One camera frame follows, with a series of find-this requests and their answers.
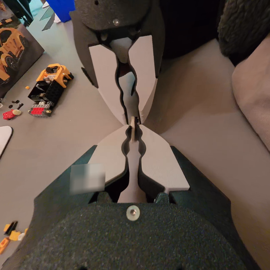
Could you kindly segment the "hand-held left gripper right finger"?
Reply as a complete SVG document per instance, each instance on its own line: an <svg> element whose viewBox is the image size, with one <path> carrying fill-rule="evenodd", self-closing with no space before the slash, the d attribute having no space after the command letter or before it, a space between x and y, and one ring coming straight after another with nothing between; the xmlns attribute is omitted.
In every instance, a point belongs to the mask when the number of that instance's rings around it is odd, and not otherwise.
<svg viewBox="0 0 270 270"><path fill-rule="evenodd" d="M159 193L187 191L190 185L169 143L144 125L139 125L138 185L148 201Z"/></svg>

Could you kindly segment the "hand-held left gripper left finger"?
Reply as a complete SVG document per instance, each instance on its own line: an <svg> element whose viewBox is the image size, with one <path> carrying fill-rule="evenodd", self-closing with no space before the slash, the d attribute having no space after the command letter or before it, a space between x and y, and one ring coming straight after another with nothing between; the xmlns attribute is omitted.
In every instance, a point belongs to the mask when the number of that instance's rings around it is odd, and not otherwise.
<svg viewBox="0 0 270 270"><path fill-rule="evenodd" d="M113 202L129 185L130 126L124 125L105 137L94 150L89 164L101 164L105 172L104 191Z"/></svg>

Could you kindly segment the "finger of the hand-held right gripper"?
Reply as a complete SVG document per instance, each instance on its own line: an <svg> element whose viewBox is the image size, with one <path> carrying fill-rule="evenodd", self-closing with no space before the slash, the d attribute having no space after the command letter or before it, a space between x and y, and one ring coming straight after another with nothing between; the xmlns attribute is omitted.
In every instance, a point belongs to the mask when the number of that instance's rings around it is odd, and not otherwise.
<svg viewBox="0 0 270 270"><path fill-rule="evenodd" d="M100 95L117 120L128 124L123 91L116 79L119 67L116 54L104 45L90 46L89 52Z"/></svg>
<svg viewBox="0 0 270 270"><path fill-rule="evenodd" d="M135 91L138 95L138 112L143 124L152 107L157 85L152 35L139 37L130 47L129 64L135 72Z"/></svg>

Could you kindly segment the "blue plastic bin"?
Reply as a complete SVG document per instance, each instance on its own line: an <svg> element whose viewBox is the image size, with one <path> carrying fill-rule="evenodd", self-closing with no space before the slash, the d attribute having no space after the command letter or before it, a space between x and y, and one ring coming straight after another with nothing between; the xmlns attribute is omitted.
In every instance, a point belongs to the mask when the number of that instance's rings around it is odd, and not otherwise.
<svg viewBox="0 0 270 270"><path fill-rule="evenodd" d="M69 12L75 10L74 0L46 0L61 22L71 20Z"/></svg>

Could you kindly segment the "partly built lego car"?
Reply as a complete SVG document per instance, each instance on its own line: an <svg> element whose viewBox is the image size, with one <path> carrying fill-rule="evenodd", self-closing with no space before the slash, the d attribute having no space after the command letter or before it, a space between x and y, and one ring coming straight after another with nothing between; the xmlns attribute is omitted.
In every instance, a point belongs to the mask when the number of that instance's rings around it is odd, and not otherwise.
<svg viewBox="0 0 270 270"><path fill-rule="evenodd" d="M28 95L34 103L29 115L34 117L50 117L59 102L67 84L74 76L64 65L50 64L36 79L36 84Z"/></svg>

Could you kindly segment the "lego set box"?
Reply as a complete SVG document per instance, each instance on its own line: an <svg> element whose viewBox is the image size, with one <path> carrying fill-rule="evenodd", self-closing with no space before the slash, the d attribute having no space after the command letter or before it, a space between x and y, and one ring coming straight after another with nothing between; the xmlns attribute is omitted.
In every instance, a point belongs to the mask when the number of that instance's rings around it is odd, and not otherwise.
<svg viewBox="0 0 270 270"><path fill-rule="evenodd" d="M33 22L29 1L0 2L0 97L3 98L45 50L28 30Z"/></svg>

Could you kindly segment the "pile of mixed small lego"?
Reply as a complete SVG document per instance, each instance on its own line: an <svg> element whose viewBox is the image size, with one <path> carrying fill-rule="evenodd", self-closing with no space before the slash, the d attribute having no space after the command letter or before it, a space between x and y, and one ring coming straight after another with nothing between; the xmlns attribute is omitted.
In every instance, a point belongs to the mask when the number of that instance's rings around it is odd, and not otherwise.
<svg viewBox="0 0 270 270"><path fill-rule="evenodd" d="M21 232L16 229L17 225L18 221L12 221L10 224L5 225L3 230L5 238L3 238L3 240L0 242L0 254L4 253L10 242L22 241L22 239L25 237L28 228Z"/></svg>

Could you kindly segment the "black fleece jacket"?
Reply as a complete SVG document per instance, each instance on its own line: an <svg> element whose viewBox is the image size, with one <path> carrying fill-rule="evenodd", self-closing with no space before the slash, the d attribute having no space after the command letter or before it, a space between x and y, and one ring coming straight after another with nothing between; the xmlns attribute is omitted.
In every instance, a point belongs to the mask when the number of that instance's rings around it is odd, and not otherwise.
<svg viewBox="0 0 270 270"><path fill-rule="evenodd" d="M269 0L221 1L218 42L234 66L248 58L270 31Z"/></svg>

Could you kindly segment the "white tray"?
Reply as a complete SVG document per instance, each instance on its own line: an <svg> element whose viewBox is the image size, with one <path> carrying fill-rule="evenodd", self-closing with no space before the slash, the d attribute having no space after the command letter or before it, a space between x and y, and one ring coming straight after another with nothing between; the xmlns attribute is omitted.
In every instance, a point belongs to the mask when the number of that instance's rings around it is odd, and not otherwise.
<svg viewBox="0 0 270 270"><path fill-rule="evenodd" d="M10 126L0 127L0 158L6 150L7 145L13 135L13 128Z"/></svg>

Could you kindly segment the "beige sweatshirt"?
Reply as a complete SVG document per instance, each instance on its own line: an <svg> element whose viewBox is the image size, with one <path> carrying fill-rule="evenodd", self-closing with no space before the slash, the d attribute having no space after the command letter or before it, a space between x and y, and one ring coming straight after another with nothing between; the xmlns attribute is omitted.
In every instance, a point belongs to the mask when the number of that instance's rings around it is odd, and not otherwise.
<svg viewBox="0 0 270 270"><path fill-rule="evenodd" d="M270 150L270 36L240 62L232 74L235 100L253 130Z"/></svg>

